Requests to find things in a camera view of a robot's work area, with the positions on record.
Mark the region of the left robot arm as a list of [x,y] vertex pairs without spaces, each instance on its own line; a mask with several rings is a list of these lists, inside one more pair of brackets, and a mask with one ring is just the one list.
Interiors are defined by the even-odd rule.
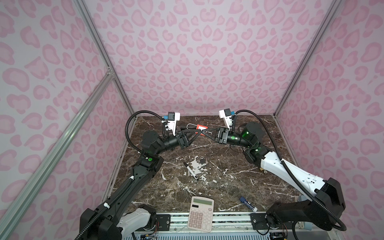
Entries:
[[157,174],[164,159],[161,153],[180,147],[188,147],[201,130],[182,130],[175,136],[161,138],[156,131],[146,131],[142,136],[142,150],[138,161],[131,169],[131,175],[110,197],[94,210],[86,209],[80,218],[80,231],[77,240],[122,240],[125,236],[141,228],[155,226],[156,211],[142,206],[126,216],[125,210],[140,190]]

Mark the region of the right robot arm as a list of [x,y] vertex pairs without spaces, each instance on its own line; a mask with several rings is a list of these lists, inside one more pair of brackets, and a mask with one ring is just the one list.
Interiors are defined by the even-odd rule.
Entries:
[[333,178],[325,180],[310,174],[280,158],[262,143],[265,131],[261,124],[247,123],[240,133],[228,128],[207,129],[202,133],[219,144],[244,148],[243,154],[250,164],[274,174],[306,197],[296,203],[275,202],[265,216],[270,228],[276,229],[288,222],[308,222],[325,231],[347,230],[341,220],[346,208],[341,184]]

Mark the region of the red padlock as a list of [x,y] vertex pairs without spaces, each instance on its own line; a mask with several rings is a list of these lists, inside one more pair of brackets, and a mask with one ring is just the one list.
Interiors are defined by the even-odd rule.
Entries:
[[208,127],[203,126],[203,125],[195,125],[195,124],[187,124],[187,129],[188,130],[206,130]]

